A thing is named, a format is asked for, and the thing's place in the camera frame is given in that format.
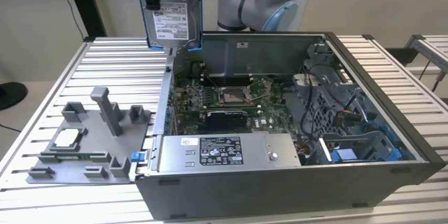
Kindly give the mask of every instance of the hard drive label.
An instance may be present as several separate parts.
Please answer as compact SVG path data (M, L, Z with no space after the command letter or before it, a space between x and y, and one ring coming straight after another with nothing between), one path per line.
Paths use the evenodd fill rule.
M152 16L158 39L188 39L187 3L160 3Z
M202 137L202 165L243 165L240 137Z

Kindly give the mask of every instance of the hard drive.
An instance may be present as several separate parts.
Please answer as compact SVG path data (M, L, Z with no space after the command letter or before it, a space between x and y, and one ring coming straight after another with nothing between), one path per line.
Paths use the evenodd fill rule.
M152 49L202 48L202 0L140 0Z

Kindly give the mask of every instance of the white wall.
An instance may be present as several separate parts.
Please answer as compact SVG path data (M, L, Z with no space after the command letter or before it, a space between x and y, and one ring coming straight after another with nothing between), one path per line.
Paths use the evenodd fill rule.
M300 30L371 34L403 47L412 34L448 33L448 0L307 0Z
M55 80L80 42L66 0L0 0L0 83Z
M138 0L98 0L98 5L110 36L144 36ZM216 7L216 0L204 0L206 30L216 28ZM0 82L56 79L80 45L66 0L0 0L0 10ZM399 47L411 34L448 33L448 4L307 0L299 29L372 34L384 46Z

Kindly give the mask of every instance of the white label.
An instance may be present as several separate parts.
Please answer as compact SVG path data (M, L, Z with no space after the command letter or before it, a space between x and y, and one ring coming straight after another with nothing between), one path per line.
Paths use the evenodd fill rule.
M250 47L250 43L248 42L239 42L236 43L236 48L248 48Z
M186 137L180 140L180 145L198 145L199 138Z
M78 156L58 156L58 159L79 159Z
M160 3L152 16L158 39L188 40L187 3Z

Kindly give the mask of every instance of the black stand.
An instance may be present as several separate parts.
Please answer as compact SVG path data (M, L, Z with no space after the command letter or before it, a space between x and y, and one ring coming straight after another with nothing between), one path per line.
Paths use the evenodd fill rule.
M15 106L27 97L28 89L19 82L0 84L0 110Z

